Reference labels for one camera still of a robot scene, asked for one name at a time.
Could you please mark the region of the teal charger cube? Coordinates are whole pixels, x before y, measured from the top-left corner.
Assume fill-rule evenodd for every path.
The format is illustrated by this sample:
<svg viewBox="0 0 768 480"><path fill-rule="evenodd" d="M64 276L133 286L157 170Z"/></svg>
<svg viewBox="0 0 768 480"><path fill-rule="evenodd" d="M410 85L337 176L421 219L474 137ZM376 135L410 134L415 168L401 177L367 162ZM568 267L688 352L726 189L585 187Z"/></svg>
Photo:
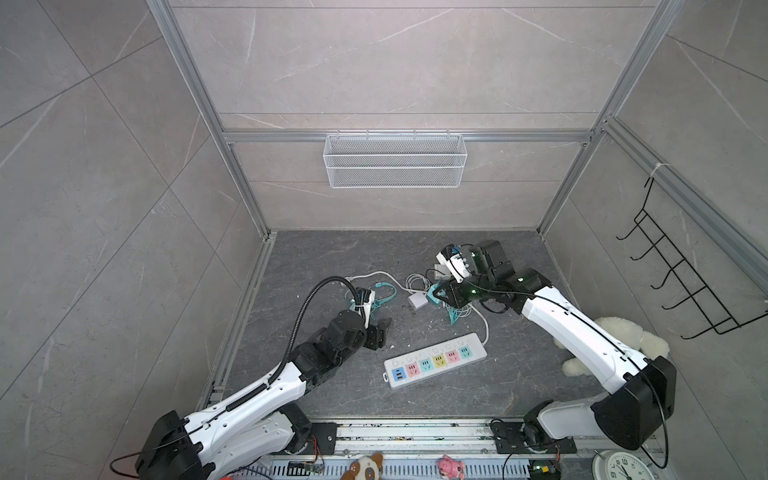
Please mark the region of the teal charger cube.
<svg viewBox="0 0 768 480"><path fill-rule="evenodd" d="M446 288L449 286L448 282L441 281L432 285L427 291L427 297L435 304L445 303L446 300Z"/></svg>

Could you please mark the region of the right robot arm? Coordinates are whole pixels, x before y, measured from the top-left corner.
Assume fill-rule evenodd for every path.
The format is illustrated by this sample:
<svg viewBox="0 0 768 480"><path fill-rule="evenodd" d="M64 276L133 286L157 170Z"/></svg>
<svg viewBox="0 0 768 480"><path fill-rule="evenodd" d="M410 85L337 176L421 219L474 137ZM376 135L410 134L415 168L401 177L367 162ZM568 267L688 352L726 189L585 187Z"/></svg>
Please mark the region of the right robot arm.
<svg viewBox="0 0 768 480"><path fill-rule="evenodd" d="M598 380L603 393L568 402L542 402L520 427L525 448L546 451L562 439L596 436L630 451L666 432L675 402L677 370L651 358L589 319L544 275L518 270L496 240L443 247L437 262L449 272L436 299L460 309L492 301L535 323L562 344Z"/></svg>

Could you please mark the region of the white multicolour power strip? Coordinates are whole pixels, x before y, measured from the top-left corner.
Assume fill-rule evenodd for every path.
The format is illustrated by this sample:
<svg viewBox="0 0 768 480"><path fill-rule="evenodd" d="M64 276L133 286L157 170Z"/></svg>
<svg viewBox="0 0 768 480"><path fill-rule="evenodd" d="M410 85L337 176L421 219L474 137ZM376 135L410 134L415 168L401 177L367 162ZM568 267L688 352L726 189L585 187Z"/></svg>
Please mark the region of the white multicolour power strip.
<svg viewBox="0 0 768 480"><path fill-rule="evenodd" d="M463 368L487 356L478 335L470 333L385 360L383 379L397 389Z"/></svg>

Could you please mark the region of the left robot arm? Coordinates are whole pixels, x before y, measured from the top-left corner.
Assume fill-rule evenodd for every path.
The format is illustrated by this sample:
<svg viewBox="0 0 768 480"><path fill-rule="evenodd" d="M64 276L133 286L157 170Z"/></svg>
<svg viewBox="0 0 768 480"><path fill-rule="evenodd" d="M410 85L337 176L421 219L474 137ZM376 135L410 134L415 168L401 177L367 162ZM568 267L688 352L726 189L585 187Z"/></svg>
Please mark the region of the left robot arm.
<svg viewBox="0 0 768 480"><path fill-rule="evenodd" d="M307 341L296 341L302 319L319 291L339 283L351 304ZM384 346L389 320L374 320L375 294L331 276L315 285L299 309L280 362L263 377L222 401L185 417L160 417L144 444L127 457L130 479L222 479L265 455L299 453L312 424L297 404L330 380L358 350Z"/></svg>

